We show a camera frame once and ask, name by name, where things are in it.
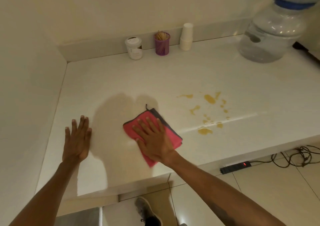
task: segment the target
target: stack of paper cups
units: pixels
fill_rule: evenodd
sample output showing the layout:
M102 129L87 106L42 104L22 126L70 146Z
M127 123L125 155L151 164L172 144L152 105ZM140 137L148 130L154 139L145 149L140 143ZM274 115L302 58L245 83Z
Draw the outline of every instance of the stack of paper cups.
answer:
M180 49L188 51L191 48L193 35L193 24L185 23L183 25L182 34L180 38Z

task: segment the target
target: pink cloth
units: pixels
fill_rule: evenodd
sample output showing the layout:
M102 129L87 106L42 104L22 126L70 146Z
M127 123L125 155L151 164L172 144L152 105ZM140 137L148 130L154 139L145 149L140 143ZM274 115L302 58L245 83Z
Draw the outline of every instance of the pink cloth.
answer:
M158 114L158 112L155 109L147 110L147 111L139 114L135 119L124 123L123 129L126 132L126 134L134 140L139 138L142 141L144 141L142 139L142 137L140 137L137 133L135 133L135 131L132 129L132 126L135 125L135 126L139 127L141 130L143 130L142 127L138 123L138 119L141 119L150 128L148 122L146 121L146 117L149 117L157 128L159 128L159 125L157 123L157 118L159 118L164 125L165 132L168 135L168 137L170 138L174 149L177 149L178 147L181 146L182 138L171 129L171 127L163 120L163 118ZM143 153L142 153L142 155L150 168L153 167L157 163L157 162L151 160L150 158L148 158Z

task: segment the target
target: white countertop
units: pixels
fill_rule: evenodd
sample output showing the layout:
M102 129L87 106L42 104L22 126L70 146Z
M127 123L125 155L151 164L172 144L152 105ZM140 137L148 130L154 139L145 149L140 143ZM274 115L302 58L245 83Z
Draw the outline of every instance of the white countertop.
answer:
M236 50L240 38L194 42L188 52L170 46L165 57L150 49L140 60L119 54L69 63L37 190L61 162L64 127L82 114L93 134L89 156L75 175L74 196L171 172L160 163L150 169L122 129L146 103L182 136L177 151L196 165L319 135L319 68L294 49L271 64L248 61ZM215 104L205 100L216 92ZM177 98L183 94L193 98ZM204 124L204 115L214 124ZM201 127L212 134L199 134Z

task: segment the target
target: sneaker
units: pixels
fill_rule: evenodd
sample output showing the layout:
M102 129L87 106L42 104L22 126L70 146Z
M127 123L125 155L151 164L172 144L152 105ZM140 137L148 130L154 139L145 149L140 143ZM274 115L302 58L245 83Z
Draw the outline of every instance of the sneaker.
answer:
M153 224L155 224L154 226L162 226L161 218L152 211L151 206L146 199L138 197L134 204L138 214L142 217L141 222L146 223L146 220L149 219L150 221L153 221Z

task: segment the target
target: forearm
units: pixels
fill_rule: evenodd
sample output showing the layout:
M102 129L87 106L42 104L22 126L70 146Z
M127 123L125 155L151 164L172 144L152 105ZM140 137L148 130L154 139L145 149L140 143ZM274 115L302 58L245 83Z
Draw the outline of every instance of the forearm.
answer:
M63 193L78 163L76 158L62 162L54 176L38 191L9 226L54 225Z
M226 225L284 226L268 211L217 177L197 168L174 152L167 166L172 168Z

